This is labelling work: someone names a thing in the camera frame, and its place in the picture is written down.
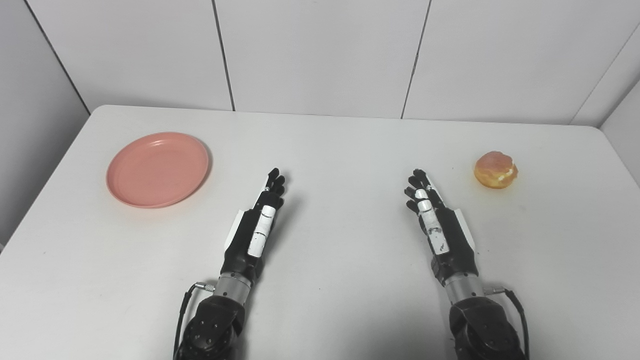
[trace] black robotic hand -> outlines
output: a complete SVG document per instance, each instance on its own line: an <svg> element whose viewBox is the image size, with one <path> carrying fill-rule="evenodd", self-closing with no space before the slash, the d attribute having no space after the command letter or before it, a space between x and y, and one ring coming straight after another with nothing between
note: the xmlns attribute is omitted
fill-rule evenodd
<svg viewBox="0 0 640 360"><path fill-rule="evenodd" d="M194 286L185 294L180 318L174 360L228 359L236 338L244 327L244 303L262 272L262 251L275 215L284 203L285 178L274 168L252 209L239 211L225 244L225 261L213 294L203 300L196 315L184 330L178 346L179 332L186 304Z"/></svg>
<svg viewBox="0 0 640 360"><path fill-rule="evenodd" d="M417 216L433 252L431 269L445 288L451 309L449 327L455 337L459 360L524 360L518 334L507 320L502 306L484 296L474 259L474 241L460 210L447 208L424 171L409 177L413 187L404 193L406 205ZM502 289L515 299L513 292ZM524 316L519 302L516 307ZM525 347L528 337L523 317Z"/></svg>

